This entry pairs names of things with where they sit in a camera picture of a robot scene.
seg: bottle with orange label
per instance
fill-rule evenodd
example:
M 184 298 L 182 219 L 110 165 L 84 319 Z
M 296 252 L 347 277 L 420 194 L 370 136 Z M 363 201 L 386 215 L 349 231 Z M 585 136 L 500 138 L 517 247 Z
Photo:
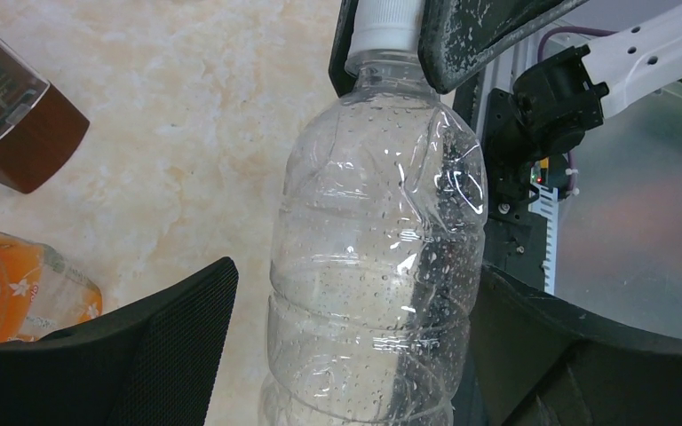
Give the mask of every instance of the bottle with orange label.
M 0 233 L 0 343 L 99 316 L 100 290 L 53 248 Z

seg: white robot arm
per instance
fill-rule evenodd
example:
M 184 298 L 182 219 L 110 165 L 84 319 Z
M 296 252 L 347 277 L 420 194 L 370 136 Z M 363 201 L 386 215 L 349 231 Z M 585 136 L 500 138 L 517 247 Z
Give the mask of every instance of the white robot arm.
M 582 63 L 592 83 L 607 85 L 609 93 L 600 101 L 610 118 L 682 78 L 682 5 L 588 46 Z

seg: brown container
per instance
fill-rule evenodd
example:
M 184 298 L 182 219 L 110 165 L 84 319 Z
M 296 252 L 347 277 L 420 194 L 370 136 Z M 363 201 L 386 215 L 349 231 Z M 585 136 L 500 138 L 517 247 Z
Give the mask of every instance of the brown container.
M 67 162 L 89 125 L 0 40 L 0 183 L 34 191 Z

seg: bottle body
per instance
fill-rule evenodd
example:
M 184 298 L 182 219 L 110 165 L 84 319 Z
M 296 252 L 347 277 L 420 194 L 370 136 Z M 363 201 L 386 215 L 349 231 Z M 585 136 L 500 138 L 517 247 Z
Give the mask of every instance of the bottle body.
M 414 60 L 370 65 L 360 82 L 287 164 L 261 414 L 272 426 L 442 426 L 461 378 L 487 213 L 479 143 Z
M 0 233 L 0 343 L 35 341 L 102 309 L 95 284 L 56 250 Z

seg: white bottle cap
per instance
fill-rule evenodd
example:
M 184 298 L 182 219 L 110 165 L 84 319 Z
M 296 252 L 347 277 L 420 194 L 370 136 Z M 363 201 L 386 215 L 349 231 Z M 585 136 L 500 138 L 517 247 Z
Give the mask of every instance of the white bottle cap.
M 416 53 L 424 0 L 360 0 L 349 57 L 361 51 Z

